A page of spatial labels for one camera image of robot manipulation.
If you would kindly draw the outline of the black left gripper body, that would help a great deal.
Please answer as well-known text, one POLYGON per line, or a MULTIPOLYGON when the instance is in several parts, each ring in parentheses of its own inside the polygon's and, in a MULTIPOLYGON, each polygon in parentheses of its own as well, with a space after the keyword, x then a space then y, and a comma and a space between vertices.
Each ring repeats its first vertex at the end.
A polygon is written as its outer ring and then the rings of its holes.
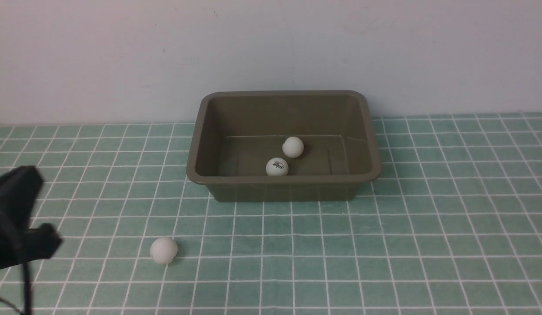
MULTIPOLYGON (((21 249, 24 250, 24 256, 29 262, 50 259, 63 243, 63 238, 50 223, 21 231, 20 240, 21 249)), ((0 270, 19 265, 19 263, 15 246, 0 227, 0 270)))

